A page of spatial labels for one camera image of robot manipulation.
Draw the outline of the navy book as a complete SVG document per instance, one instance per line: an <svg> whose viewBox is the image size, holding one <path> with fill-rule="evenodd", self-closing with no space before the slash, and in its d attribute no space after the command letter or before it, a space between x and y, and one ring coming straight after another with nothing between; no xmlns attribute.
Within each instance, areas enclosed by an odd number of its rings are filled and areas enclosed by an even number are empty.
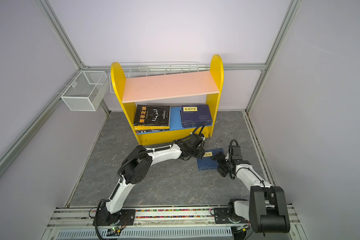
<svg viewBox="0 0 360 240"><path fill-rule="evenodd" d="M183 128L197 127L200 124L209 126L213 123L208 105L181 106L181 122Z"/></svg>
<svg viewBox="0 0 360 240"><path fill-rule="evenodd" d="M223 148L205 150L205 154L201 159L197 159L198 171L215 170L218 168L218 163L214 160L217 154L223 154Z"/></svg>

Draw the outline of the yellow cartoon book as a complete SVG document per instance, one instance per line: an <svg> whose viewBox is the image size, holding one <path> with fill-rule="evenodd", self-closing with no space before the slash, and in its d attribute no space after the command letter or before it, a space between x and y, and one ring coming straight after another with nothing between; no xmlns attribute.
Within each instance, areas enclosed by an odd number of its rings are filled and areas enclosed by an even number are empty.
<svg viewBox="0 0 360 240"><path fill-rule="evenodd" d="M167 131L169 126L134 126L135 131Z"/></svg>

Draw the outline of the black book yellow title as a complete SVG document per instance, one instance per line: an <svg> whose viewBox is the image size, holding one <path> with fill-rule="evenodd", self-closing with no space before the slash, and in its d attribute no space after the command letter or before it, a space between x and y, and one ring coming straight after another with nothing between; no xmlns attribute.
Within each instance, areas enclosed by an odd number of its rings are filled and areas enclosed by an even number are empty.
<svg viewBox="0 0 360 240"><path fill-rule="evenodd" d="M134 126L168 127L170 114L170 106L137 105Z"/></svg>

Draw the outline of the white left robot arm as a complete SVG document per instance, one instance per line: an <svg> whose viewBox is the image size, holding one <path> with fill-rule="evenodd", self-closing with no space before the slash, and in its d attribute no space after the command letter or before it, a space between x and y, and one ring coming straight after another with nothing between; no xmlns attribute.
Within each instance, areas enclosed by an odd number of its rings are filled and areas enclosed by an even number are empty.
<svg viewBox="0 0 360 240"><path fill-rule="evenodd" d="M205 136L202 133L175 140L170 145L145 148L139 145L122 162L117 171L119 181L108 199L102 199L96 210L94 224L110 226L121 218L121 210L132 188L147 175L151 166L167 161L200 158L204 155Z"/></svg>

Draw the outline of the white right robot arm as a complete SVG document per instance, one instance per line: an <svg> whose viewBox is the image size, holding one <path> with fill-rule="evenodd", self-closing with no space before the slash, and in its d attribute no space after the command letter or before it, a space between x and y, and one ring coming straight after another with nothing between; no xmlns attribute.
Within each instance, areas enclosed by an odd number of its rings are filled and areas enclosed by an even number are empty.
<svg viewBox="0 0 360 240"><path fill-rule="evenodd" d="M240 146L230 146L228 155L217 153L213 160L222 177L241 180L250 191L248 200L232 199L228 216L248 220L255 233L289 233L291 229L285 192L264 180L241 155Z"/></svg>

